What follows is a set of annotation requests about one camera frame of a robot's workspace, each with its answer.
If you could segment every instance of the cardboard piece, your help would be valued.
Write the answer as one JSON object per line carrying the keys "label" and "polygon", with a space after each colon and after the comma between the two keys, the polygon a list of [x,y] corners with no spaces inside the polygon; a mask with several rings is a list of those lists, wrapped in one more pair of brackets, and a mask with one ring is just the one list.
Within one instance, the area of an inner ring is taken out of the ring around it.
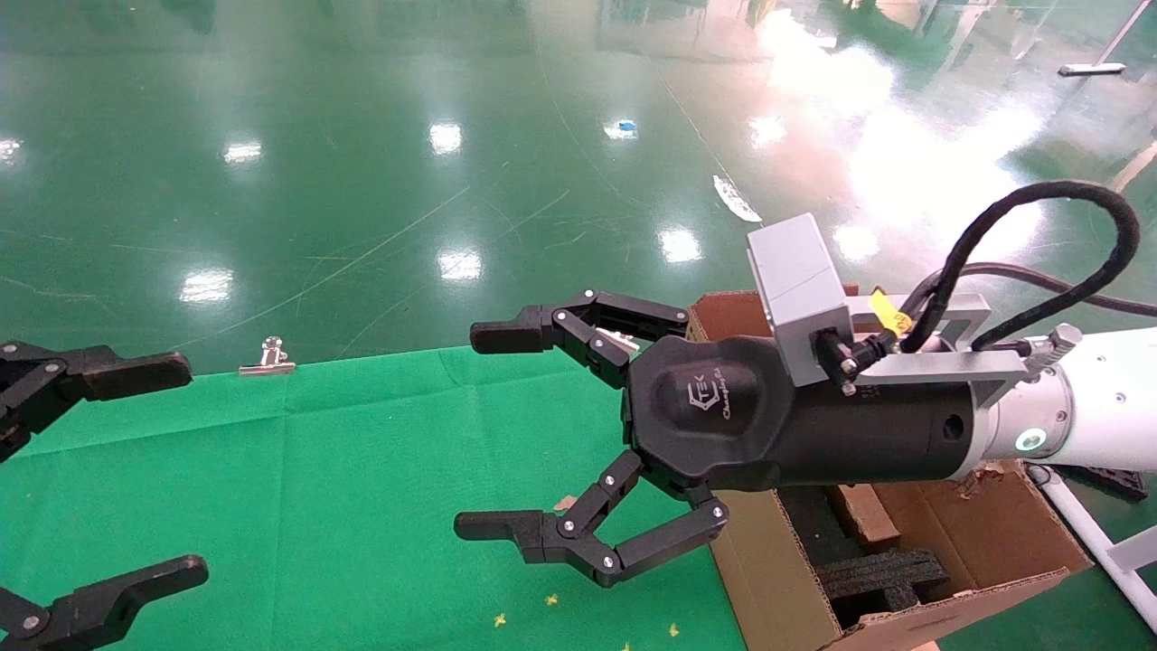
{"label": "cardboard piece", "polygon": [[[846,288],[854,293],[853,287]],[[756,291],[706,294],[687,336],[771,336]],[[949,482],[876,484],[900,549],[949,572],[933,602],[841,630],[775,491],[718,494],[730,510],[712,553],[751,651],[909,651],[1010,608],[1091,565],[1022,468],[961,500]]]}
{"label": "cardboard piece", "polygon": [[855,534],[856,542],[864,549],[875,552],[900,538],[870,484],[828,487],[827,496],[835,517],[846,531]]}

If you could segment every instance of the yellow tag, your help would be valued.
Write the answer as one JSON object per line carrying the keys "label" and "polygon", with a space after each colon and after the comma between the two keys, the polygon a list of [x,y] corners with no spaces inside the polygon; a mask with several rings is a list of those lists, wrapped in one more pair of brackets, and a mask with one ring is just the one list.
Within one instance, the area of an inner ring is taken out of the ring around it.
{"label": "yellow tag", "polygon": [[876,312],[876,318],[884,324],[884,328],[896,333],[897,336],[912,330],[912,317],[896,309],[892,301],[878,287],[871,293],[868,304]]}

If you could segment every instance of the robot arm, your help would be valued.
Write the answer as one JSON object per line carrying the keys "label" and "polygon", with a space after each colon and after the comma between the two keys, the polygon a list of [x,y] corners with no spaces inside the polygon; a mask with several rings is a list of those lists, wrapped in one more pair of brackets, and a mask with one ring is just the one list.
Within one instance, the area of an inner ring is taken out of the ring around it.
{"label": "robot arm", "polygon": [[[124,360],[108,347],[50,352],[0,345],[0,463],[16,454],[81,400],[116,400],[192,382],[179,354]],[[183,556],[78,589],[40,606],[0,587],[0,651],[106,646],[128,632],[140,609],[204,584],[208,568]]]}
{"label": "robot arm", "polygon": [[[1140,400],[1152,380],[1125,371],[1135,358],[1126,352],[1157,352],[1157,330],[1083,339],[1062,324],[1047,338],[981,347],[1026,317],[974,340],[992,310],[979,294],[952,293],[967,252],[996,219],[1070,194],[1106,207],[1120,237],[1093,276],[1025,312],[1039,319],[1106,299],[1096,291],[1123,269],[1140,237],[1118,194],[1076,182],[1014,192],[978,217],[944,271],[912,296],[892,296],[901,310],[882,295],[843,295],[810,214],[756,230],[749,254],[773,339],[688,342],[685,309],[595,290],[528,306],[513,321],[476,324],[480,354],[562,348],[622,390],[629,450],[562,516],[459,513],[455,532],[514,541],[528,563],[568,563],[611,586],[715,538],[728,513],[714,490],[960,479],[986,459],[1157,469]],[[905,312],[916,309],[913,327]],[[857,334],[864,325],[878,334]],[[632,361],[599,333],[605,327],[655,343]],[[1105,452],[1105,437],[1118,452]],[[612,549],[594,530],[639,479],[692,511]]]}

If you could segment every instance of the metal binder clip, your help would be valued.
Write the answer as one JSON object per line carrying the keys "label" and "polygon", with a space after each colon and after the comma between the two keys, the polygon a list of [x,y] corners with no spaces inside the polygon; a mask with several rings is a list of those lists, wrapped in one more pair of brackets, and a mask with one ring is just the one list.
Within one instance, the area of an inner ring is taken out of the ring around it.
{"label": "metal binder clip", "polygon": [[261,342],[261,362],[257,367],[242,367],[237,373],[242,376],[286,376],[293,373],[297,365],[289,360],[289,354],[281,350],[281,338],[266,338]]}

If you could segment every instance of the glossy epoxy floor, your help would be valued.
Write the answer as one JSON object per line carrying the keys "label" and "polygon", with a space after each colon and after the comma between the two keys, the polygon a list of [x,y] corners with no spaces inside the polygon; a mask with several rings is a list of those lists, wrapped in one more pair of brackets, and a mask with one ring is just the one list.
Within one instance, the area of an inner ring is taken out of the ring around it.
{"label": "glossy epoxy floor", "polygon": [[[893,290],[1030,180],[1114,184],[1152,225],[1155,14],[1123,76],[1082,81],[1055,69],[1092,61],[1133,0],[857,5],[7,0],[0,332],[211,373],[267,335],[300,363],[464,345],[472,320],[589,286],[685,304],[753,286],[758,224],[715,177],[765,222],[815,213],[846,279]],[[1155,237],[1114,293],[1157,299]],[[1078,279],[1112,238],[1083,205],[1039,205],[977,258]],[[997,316],[1042,296],[965,286]],[[1157,520],[1098,504],[1118,534]],[[1039,616],[1120,600],[1078,578]],[[1118,648],[1150,644],[1119,611]],[[1081,634],[1040,617],[993,626]]]}

